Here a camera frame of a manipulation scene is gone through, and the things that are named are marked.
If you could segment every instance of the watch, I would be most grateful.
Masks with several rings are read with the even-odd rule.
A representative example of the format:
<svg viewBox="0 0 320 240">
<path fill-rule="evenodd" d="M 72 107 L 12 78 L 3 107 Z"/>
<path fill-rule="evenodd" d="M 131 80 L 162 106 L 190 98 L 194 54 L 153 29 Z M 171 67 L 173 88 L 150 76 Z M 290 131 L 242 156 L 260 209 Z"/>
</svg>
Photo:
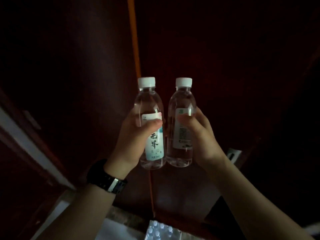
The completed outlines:
<svg viewBox="0 0 320 240">
<path fill-rule="evenodd" d="M 87 174 L 87 183 L 94 184 L 107 192 L 118 194 L 127 185 L 128 181 L 107 174 L 103 169 L 106 161 L 106 159 L 102 159 L 91 166 Z"/>
</svg>

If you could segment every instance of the person's right hand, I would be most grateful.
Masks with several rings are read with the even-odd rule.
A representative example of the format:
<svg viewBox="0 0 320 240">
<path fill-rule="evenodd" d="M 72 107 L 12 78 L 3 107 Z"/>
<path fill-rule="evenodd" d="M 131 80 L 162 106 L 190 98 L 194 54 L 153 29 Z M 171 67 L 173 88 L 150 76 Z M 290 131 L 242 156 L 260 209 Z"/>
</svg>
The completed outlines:
<svg viewBox="0 0 320 240">
<path fill-rule="evenodd" d="M 200 166 L 206 169 L 210 165 L 217 166 L 226 159 L 214 137 L 209 120 L 199 108 L 194 116 L 182 114 L 177 119 L 191 132 L 193 157 Z"/>
</svg>

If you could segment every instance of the bottle label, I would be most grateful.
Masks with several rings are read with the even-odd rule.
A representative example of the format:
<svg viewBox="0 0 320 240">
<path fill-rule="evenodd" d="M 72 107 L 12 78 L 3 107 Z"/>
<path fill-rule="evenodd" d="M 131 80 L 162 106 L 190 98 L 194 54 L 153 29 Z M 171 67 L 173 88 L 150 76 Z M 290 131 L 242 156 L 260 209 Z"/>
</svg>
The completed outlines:
<svg viewBox="0 0 320 240">
<path fill-rule="evenodd" d="M 141 125 L 144 125 L 148 120 L 160 119 L 162 120 L 162 113 L 147 113 L 142 115 Z M 163 147 L 163 130 L 162 126 L 156 132 L 151 134 L 146 140 L 146 159 L 148 161 L 158 160 L 164 157 Z"/>
<path fill-rule="evenodd" d="M 174 123 L 174 134 L 173 134 L 173 147 L 176 149 L 192 150 L 191 134 L 190 131 L 180 124 L 177 120 L 178 115 L 191 115 L 189 108 L 177 108 L 176 109 L 176 121 Z"/>
</svg>

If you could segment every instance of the person's left hand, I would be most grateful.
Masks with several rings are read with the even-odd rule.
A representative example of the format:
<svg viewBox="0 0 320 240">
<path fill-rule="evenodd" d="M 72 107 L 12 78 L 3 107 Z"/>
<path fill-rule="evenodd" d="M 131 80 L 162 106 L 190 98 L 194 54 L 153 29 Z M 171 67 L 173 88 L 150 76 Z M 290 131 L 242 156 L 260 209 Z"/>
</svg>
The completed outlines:
<svg viewBox="0 0 320 240">
<path fill-rule="evenodd" d="M 138 164 L 148 137 L 162 126 L 159 119 L 150 120 L 142 127 L 137 126 L 138 121 L 139 116 L 132 109 L 122 122 L 115 149 L 104 165 L 105 171 L 113 177 L 126 177 Z"/>
</svg>

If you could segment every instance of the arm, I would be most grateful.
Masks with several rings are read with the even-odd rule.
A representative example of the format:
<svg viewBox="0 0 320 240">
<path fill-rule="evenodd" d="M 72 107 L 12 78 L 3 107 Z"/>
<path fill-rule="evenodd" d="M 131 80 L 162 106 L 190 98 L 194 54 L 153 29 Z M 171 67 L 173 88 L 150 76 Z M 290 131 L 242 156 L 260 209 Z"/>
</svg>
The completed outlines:
<svg viewBox="0 0 320 240">
<path fill-rule="evenodd" d="M 230 162 L 199 108 L 195 117 L 182 115 L 178 120 L 191 131 L 195 160 L 219 189 L 247 239 L 313 239 Z"/>
<path fill-rule="evenodd" d="M 133 112 L 123 121 L 114 152 L 104 165 L 109 175 L 124 179 L 138 164 L 147 138 L 159 129 L 161 120 L 136 126 Z M 88 184 L 76 199 L 54 222 L 44 230 L 38 240 L 92 240 L 105 219 L 115 194 L 96 185 Z"/>
</svg>

